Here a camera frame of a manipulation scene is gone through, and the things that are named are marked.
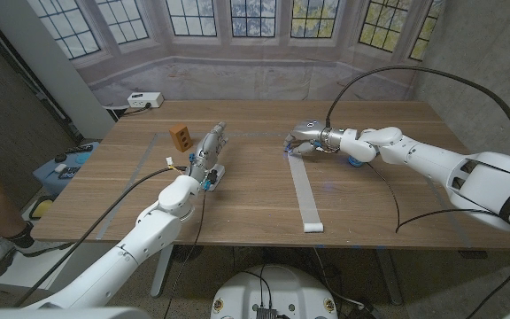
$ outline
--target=black connector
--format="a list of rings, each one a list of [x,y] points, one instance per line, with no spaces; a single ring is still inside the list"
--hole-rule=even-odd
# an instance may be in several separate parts
[[[205,179],[214,185],[218,181],[218,171],[213,169]]]

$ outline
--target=gray floor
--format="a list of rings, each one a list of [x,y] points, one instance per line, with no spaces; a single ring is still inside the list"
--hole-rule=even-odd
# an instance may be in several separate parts
[[[392,306],[372,250],[321,249],[325,264],[343,272],[343,293],[367,297],[385,318],[461,318],[510,272],[509,252],[489,252],[487,260],[465,260],[453,251],[393,251],[405,305]],[[312,273],[302,257],[290,248],[236,248],[236,269],[263,262],[290,264]],[[236,271],[231,247],[208,246],[182,272],[168,318],[208,318],[213,296]],[[149,295],[158,256],[146,261],[113,297],[110,306],[139,307],[153,318],[164,314],[169,292],[181,263],[173,261],[167,285],[158,299]],[[339,281],[332,279],[339,290]],[[9,307],[17,296],[0,292],[0,307]],[[343,306],[345,313],[350,311]],[[510,313],[510,284],[491,299],[475,318],[502,318]]]

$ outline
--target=metal robot hand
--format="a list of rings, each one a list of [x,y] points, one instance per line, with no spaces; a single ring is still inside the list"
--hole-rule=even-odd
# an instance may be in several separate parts
[[[226,122],[220,122],[212,131],[208,133],[198,144],[194,158],[186,170],[186,175],[194,177],[197,181],[202,182],[209,170],[218,162],[218,154],[220,154],[223,146],[228,142],[224,137],[223,130],[226,128]]]
[[[284,139],[284,150],[293,154],[307,154],[317,148],[323,150],[321,136],[326,126],[319,121],[309,120],[301,121]]]

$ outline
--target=wooden table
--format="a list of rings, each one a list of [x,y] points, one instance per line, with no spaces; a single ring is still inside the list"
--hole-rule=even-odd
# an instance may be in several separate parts
[[[200,245],[281,245],[387,247],[406,249],[510,248],[510,233],[495,230],[463,213],[421,219],[398,234],[395,203],[385,182],[370,168],[352,167],[344,154],[305,157],[305,169],[324,225],[323,233],[303,232],[303,223],[288,158],[282,141],[302,120],[324,121],[329,101],[165,101],[159,109],[122,118],[88,162],[36,225],[41,240],[74,241],[123,192],[131,180],[166,166],[188,165],[189,152],[178,152],[168,130],[184,123],[195,144],[219,121],[226,121],[228,144],[219,157],[226,167],[220,185],[208,192]],[[338,128],[396,126],[411,138],[455,152],[468,150],[430,106],[422,102],[340,102],[332,115]],[[447,196],[433,189],[412,169],[372,165],[392,185],[401,221],[443,209]],[[121,203],[105,230],[102,222],[89,240],[122,239],[136,216],[178,175],[157,175],[139,185]],[[176,244],[191,244],[197,233],[197,211],[182,226]]]

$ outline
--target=screw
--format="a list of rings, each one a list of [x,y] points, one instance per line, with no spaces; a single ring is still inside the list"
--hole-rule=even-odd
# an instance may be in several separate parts
[[[221,298],[213,302],[213,311],[219,313],[223,309],[223,300]]]
[[[329,298],[326,298],[324,300],[324,307],[326,308],[326,310],[328,310],[329,313],[331,313],[332,311],[334,311],[336,309],[336,305],[334,304],[334,301],[332,301]]]

